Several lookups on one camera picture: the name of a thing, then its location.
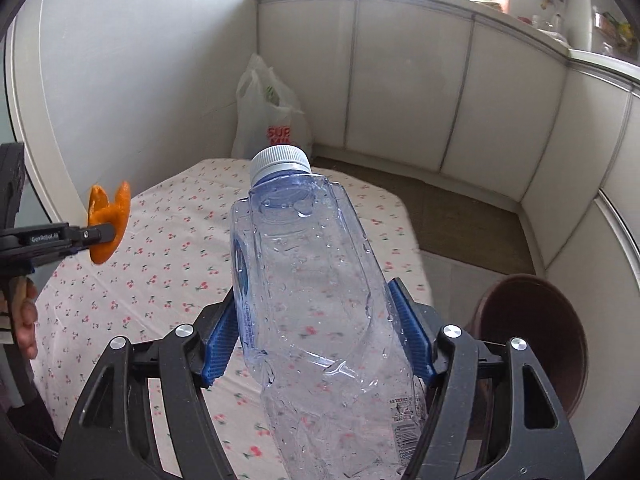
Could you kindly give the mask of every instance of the brown floor mat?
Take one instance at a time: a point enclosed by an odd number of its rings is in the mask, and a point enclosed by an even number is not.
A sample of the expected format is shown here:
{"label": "brown floor mat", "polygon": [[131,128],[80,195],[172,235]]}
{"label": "brown floor mat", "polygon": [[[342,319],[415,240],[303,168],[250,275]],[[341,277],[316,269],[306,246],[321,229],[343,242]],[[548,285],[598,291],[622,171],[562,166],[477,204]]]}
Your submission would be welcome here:
{"label": "brown floor mat", "polygon": [[409,213],[422,250],[504,274],[535,274],[516,213],[407,176],[321,156],[313,165],[341,171],[396,195]]}

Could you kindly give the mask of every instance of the silver screw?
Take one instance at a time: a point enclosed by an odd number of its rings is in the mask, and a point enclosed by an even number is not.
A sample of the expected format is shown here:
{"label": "silver screw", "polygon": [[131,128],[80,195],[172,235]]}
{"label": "silver screw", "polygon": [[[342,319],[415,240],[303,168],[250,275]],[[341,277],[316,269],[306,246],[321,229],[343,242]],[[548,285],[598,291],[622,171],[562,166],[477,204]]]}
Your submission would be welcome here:
{"label": "silver screw", "polygon": [[175,329],[175,335],[178,337],[188,337],[191,334],[193,334],[193,326],[191,325],[184,324]]}
{"label": "silver screw", "polygon": [[462,334],[462,330],[460,329],[459,326],[456,326],[456,325],[447,325],[442,329],[442,331],[444,332],[445,336],[450,337],[452,339],[460,337],[460,334]]}
{"label": "silver screw", "polygon": [[109,346],[114,350],[120,350],[126,344],[127,344],[127,340],[124,339],[121,335],[119,335],[118,337],[114,337],[111,340],[111,342],[109,343]]}
{"label": "silver screw", "polygon": [[521,339],[519,337],[514,337],[511,340],[511,346],[513,346],[516,350],[526,350],[527,342],[524,341],[524,339]]}

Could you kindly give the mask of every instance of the bottle body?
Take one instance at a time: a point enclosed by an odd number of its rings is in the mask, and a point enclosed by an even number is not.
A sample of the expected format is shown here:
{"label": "bottle body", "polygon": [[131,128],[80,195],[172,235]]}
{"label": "bottle body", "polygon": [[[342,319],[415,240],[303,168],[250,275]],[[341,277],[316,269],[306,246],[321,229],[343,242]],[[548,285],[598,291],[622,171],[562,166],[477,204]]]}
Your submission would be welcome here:
{"label": "bottle body", "polygon": [[422,393],[390,293],[339,184],[281,174],[232,207],[245,362],[292,480],[401,474]]}

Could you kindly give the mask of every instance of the cherry print tablecloth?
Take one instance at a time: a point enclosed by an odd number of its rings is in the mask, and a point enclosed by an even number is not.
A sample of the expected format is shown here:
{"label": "cherry print tablecloth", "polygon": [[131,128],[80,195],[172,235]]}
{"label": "cherry print tablecloth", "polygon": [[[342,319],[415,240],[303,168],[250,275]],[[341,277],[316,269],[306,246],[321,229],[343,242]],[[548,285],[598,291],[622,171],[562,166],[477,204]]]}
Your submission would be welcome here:
{"label": "cherry print tablecloth", "polygon": [[[391,193],[343,173],[343,184],[389,280],[399,276],[414,299],[430,303],[414,232]],[[132,342],[165,336],[193,322],[231,286],[228,211],[246,196],[245,160],[204,160],[132,200],[127,232],[103,266],[88,253],[60,263],[38,298],[36,383],[63,434],[86,378],[117,335]],[[286,472],[271,438],[238,343],[225,375],[204,392],[239,478],[280,480]],[[151,381],[154,429],[164,468],[179,473],[163,416],[159,381]]]}

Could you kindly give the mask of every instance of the white bottle cap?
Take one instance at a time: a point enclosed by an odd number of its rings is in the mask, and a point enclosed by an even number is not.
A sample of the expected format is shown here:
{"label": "white bottle cap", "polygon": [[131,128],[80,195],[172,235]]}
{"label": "white bottle cap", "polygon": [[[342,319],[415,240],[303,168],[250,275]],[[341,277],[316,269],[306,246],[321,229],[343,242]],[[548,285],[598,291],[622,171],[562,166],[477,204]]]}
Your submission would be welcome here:
{"label": "white bottle cap", "polygon": [[305,152],[290,144],[276,144],[265,148],[251,161],[249,176],[251,185],[276,171],[297,170],[311,173],[311,165]]}

